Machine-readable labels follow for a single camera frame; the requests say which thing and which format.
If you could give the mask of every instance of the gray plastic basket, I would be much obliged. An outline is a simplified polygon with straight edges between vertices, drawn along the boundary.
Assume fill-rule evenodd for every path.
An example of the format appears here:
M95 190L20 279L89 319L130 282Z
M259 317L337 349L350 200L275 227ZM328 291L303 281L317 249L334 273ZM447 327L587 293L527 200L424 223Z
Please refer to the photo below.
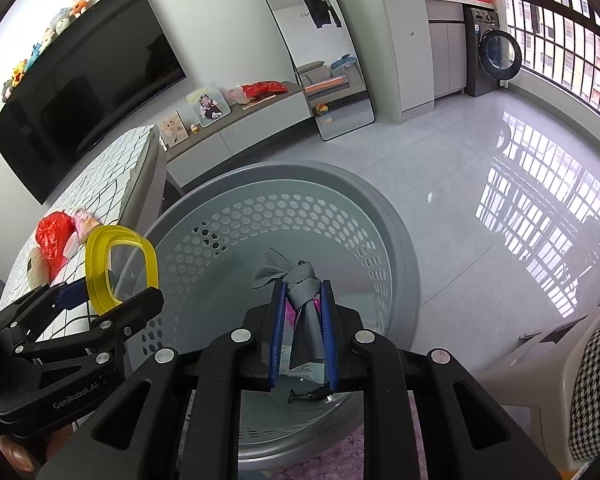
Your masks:
M266 247L311 262L331 280L336 301L355 308L366 328L408 349L419 309L415 253L403 222L372 186L318 162L267 162L213 179L171 207L146 234L154 245L160 316L128 342L132 368L162 346L178 352L208 345L239 327L272 285L251 288ZM125 268L118 296L144 287L142 256ZM362 423L362 396L289 405L289 389L317 385L281 377L270 394L245 392L239 436L242 470L288 465L327 449Z

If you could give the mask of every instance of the television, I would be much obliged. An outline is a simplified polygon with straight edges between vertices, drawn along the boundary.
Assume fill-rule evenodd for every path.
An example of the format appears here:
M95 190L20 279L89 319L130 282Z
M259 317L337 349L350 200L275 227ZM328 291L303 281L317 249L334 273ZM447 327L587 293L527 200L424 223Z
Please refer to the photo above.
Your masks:
M100 0L13 89L0 153L43 203L114 126L184 78L148 0Z

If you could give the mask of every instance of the beige chair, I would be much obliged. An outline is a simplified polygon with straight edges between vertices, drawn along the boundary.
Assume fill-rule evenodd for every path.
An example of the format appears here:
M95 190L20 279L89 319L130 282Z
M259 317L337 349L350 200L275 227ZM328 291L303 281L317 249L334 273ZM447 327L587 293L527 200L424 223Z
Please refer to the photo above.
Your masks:
M476 375L500 405L530 409L531 439L562 471L582 466L569 448L571 400L585 346L599 326L600 307L534 336Z

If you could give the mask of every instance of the yellow plush toy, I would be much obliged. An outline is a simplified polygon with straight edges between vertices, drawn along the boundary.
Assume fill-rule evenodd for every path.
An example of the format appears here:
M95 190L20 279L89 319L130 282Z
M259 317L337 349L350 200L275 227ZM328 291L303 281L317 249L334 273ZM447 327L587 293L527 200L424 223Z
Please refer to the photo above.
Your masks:
M13 86L14 88L16 86L18 86L18 83L20 82L20 80L23 78L24 76L24 67L27 64L27 60L25 59L24 61L19 62L13 69L11 76L13 77L13 82L11 83L11 86Z

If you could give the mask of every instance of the full-length mirror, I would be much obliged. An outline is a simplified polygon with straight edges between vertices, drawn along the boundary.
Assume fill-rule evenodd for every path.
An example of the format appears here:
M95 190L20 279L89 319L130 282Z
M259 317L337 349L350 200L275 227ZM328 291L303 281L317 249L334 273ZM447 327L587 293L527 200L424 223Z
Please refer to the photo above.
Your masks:
M324 140L371 124L363 68L336 0L267 0Z

